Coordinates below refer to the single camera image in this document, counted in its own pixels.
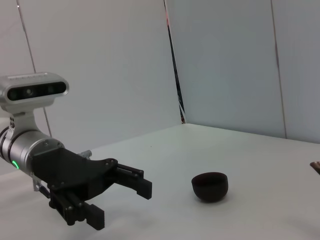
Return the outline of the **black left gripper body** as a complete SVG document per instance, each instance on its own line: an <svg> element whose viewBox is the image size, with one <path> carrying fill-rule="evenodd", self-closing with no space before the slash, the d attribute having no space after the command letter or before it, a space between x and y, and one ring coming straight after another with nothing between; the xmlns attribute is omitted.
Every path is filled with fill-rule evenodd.
<svg viewBox="0 0 320 240"><path fill-rule="evenodd" d="M90 160L65 148L34 156L31 168L36 177L53 192L72 192L87 201L102 194L112 185L107 179L118 166L113 158Z"/></svg>

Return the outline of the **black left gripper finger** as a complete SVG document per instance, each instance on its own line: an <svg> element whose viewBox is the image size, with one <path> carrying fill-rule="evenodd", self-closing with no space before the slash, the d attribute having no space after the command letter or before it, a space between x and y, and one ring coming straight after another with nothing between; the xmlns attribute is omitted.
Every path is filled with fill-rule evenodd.
<svg viewBox="0 0 320 240"><path fill-rule="evenodd" d="M49 206L56 209L67 224L86 220L87 224L104 224L105 212L88 204L71 191L50 192Z"/></svg>
<svg viewBox="0 0 320 240"><path fill-rule="evenodd" d="M117 163L107 172L106 178L114 184L136 191L144 199L152 198L152 182L144 178L144 171L141 169Z"/></svg>

